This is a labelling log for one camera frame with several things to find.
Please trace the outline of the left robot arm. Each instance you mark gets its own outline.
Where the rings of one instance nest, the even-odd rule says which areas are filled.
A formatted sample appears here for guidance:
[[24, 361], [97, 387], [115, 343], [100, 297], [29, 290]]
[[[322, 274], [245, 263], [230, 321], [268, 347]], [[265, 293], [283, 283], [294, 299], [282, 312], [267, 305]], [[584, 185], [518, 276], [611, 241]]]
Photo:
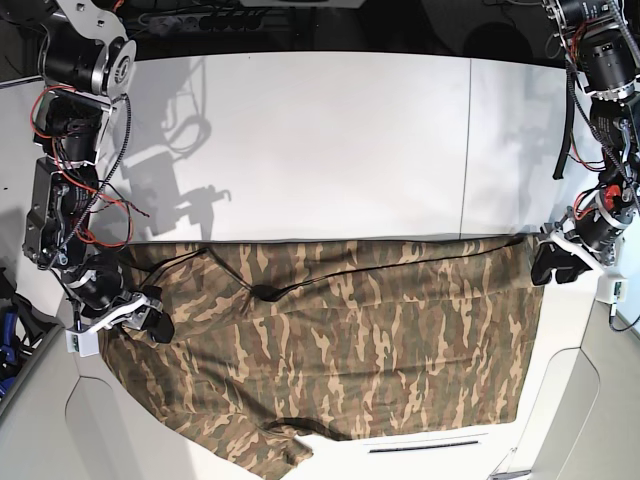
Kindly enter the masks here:
[[560, 220], [543, 227], [531, 270], [534, 285], [566, 284], [616, 262], [616, 244], [639, 214], [639, 37], [621, 1], [546, 1], [565, 51], [566, 116], [554, 171], [576, 156], [575, 116], [599, 144], [589, 165], [596, 184]]

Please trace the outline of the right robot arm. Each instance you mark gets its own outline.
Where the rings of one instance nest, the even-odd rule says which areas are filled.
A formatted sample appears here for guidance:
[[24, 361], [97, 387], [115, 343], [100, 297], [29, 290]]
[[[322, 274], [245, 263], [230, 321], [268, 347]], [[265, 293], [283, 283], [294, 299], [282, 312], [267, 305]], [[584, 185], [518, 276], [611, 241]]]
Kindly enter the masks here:
[[115, 172], [97, 172], [104, 136], [120, 108], [132, 115], [128, 87], [136, 43], [113, 1], [4, 1], [3, 20], [41, 26], [38, 71], [45, 87], [29, 114], [33, 140], [43, 150], [35, 165], [23, 253], [54, 275], [73, 309], [70, 351], [98, 353], [98, 334], [113, 327], [145, 331], [169, 343], [174, 325], [158, 287], [126, 285], [117, 254], [128, 242], [103, 243], [90, 230], [96, 203], [126, 215], [135, 206], [106, 194]]

